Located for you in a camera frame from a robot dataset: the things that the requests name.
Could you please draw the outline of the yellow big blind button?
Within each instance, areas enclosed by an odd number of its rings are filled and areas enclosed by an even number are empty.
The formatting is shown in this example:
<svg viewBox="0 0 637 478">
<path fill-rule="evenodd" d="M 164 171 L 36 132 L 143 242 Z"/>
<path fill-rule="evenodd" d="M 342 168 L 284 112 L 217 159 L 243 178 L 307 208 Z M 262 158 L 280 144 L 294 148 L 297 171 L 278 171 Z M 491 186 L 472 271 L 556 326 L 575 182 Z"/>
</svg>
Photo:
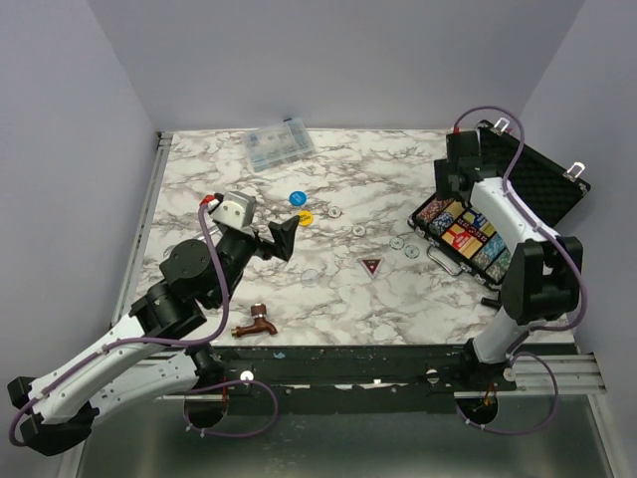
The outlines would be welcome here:
<svg viewBox="0 0 637 478">
<path fill-rule="evenodd" d="M 314 216 L 307 210 L 300 211 L 298 213 L 299 224 L 302 227 L 309 227 L 314 222 Z"/>
</svg>

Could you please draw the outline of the blue small blind button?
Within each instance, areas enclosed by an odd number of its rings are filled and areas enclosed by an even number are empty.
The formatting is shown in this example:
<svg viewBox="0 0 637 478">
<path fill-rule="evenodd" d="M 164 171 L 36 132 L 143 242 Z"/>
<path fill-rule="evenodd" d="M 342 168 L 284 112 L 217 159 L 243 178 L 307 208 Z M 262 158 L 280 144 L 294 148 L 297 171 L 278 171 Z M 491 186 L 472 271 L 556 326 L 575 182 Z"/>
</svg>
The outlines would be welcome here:
<svg viewBox="0 0 637 478">
<path fill-rule="evenodd" d="M 303 191 L 293 191 L 289 196 L 289 201 L 294 206 L 303 206 L 307 203 L 307 196 Z"/>
</svg>

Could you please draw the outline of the blue playing card deck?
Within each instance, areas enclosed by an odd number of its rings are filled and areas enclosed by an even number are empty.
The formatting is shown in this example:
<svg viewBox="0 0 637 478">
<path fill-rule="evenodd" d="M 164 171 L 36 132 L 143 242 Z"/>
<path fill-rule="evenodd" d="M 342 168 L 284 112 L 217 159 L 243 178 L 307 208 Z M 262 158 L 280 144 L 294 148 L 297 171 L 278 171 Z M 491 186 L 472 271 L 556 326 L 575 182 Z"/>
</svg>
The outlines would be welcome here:
<svg viewBox="0 0 637 478">
<path fill-rule="evenodd" d="M 459 217 L 458 223 L 482 242 L 487 242 L 495 234 L 493 224 L 474 208 L 466 209 Z"/>
</svg>

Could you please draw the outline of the red triangular dealer button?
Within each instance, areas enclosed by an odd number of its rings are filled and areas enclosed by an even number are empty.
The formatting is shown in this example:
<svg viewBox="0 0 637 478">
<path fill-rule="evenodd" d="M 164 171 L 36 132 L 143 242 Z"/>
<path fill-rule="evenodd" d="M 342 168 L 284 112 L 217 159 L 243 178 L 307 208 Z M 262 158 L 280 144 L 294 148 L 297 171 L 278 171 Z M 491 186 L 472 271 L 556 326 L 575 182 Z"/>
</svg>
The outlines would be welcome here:
<svg viewBox="0 0 637 478">
<path fill-rule="evenodd" d="M 366 272 L 366 274 L 371 279 L 374 279 L 379 272 L 379 269 L 383 263 L 383 259 L 382 258 L 366 258 L 366 259 L 360 259 L 359 262 L 362 268 L 364 269 L 364 271 Z"/>
</svg>

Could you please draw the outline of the red playing card deck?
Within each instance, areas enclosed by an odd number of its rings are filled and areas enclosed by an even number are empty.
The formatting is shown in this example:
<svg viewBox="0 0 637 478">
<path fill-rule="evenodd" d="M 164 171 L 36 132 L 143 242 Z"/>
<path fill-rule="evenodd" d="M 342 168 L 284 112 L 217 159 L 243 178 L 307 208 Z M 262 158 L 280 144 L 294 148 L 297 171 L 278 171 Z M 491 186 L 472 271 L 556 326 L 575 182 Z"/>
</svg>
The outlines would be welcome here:
<svg viewBox="0 0 637 478">
<path fill-rule="evenodd" d="M 488 237 L 480 231 L 475 232 L 459 224 L 453 224 L 443 233 L 442 239 L 466 259 L 472 259 L 488 241 Z"/>
</svg>

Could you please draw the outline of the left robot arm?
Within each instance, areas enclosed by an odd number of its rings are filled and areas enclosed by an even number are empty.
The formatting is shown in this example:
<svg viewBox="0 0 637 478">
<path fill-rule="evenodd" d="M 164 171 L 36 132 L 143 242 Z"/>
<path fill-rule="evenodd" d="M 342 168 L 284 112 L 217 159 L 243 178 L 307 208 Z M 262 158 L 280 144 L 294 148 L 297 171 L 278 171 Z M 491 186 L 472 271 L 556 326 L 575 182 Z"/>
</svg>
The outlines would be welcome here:
<svg viewBox="0 0 637 478">
<path fill-rule="evenodd" d="M 104 336 L 44 376 L 8 383 L 18 410 L 10 443 L 55 456 L 126 405 L 241 384 L 210 343 L 227 326 L 230 300 L 250 260 L 289 261 L 299 223 L 297 216 L 270 223 L 271 240 L 225 226 L 218 243 L 204 236 L 177 244 L 160 265 L 162 279 Z"/>
</svg>

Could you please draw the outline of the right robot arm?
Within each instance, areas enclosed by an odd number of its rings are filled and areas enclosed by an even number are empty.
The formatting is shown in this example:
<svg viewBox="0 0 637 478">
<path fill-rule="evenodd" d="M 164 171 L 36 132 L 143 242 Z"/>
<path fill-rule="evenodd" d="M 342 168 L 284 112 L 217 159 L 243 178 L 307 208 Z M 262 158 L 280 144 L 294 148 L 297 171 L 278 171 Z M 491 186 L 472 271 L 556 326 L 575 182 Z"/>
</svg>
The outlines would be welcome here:
<svg viewBox="0 0 637 478">
<path fill-rule="evenodd" d="M 437 196 L 476 207 L 512 254 L 500 290 L 501 306 L 465 343 L 457 368 L 460 383 L 478 390 L 502 373 L 530 334 L 574 328 L 574 323 L 559 325 L 557 320 L 586 309 L 583 246 L 546 226 L 522 201 L 509 175 L 482 154 L 476 131 L 453 129 L 446 149 L 446 157 L 434 163 Z"/>
</svg>

